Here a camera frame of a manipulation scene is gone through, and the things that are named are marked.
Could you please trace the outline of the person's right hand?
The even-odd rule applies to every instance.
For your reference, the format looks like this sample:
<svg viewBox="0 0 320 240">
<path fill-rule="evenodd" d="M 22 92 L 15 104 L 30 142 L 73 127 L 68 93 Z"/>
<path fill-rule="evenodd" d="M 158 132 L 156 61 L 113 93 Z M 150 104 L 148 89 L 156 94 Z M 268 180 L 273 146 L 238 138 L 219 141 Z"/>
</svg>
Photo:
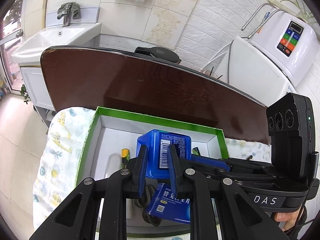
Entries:
<svg viewBox="0 0 320 240">
<path fill-rule="evenodd" d="M 279 223 L 284 223 L 282 230 L 285 232 L 287 230 L 291 230 L 295 224 L 296 229 L 300 229 L 306 220 L 308 212 L 306 208 L 303 209 L 300 207 L 299 210 L 291 213 L 276 213 L 274 215 L 274 220 Z"/>
</svg>

